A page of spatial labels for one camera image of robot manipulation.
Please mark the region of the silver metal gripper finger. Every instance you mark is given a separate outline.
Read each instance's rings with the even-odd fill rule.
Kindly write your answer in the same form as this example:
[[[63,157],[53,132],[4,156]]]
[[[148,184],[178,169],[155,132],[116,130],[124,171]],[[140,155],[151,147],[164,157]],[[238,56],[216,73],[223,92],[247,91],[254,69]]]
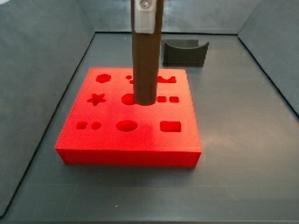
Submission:
[[[135,32],[155,33],[156,0],[135,0]]]

